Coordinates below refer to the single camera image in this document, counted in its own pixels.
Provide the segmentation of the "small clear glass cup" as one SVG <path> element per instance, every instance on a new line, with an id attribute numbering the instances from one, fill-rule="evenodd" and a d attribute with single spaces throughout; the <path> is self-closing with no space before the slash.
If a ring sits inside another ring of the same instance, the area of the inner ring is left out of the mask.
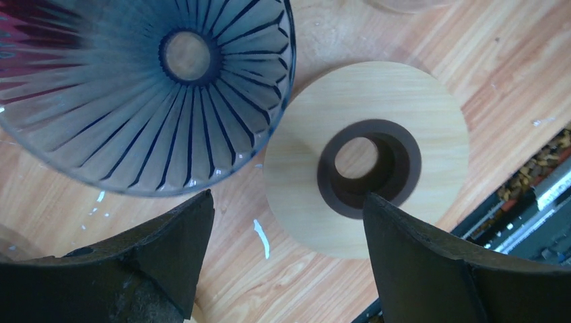
<path id="1" fill-rule="evenodd" d="M 44 256 L 46 254 L 30 240 L 1 225 L 1 262 L 19 262 Z"/>

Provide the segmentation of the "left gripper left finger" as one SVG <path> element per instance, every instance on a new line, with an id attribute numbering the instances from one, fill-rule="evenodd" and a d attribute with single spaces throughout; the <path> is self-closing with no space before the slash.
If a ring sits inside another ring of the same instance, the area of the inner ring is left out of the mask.
<path id="1" fill-rule="evenodd" d="M 165 214 L 62 257 L 1 263 L 2 322 L 191 318 L 215 209 L 205 190 Z"/>

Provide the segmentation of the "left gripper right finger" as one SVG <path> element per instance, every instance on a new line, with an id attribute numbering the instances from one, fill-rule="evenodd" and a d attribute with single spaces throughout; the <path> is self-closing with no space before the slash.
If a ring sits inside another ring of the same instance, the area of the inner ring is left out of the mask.
<path id="1" fill-rule="evenodd" d="M 569 322 L 570 268 L 488 250 L 371 194 L 363 223 L 385 322 Z"/>

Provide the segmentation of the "blue glass dripper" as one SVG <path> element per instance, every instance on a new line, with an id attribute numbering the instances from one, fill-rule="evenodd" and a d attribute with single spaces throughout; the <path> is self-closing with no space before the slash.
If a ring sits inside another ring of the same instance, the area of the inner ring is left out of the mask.
<path id="1" fill-rule="evenodd" d="M 2 1 L 1 126 L 102 190 L 171 196 L 237 172 L 294 84 L 289 1 Z"/>

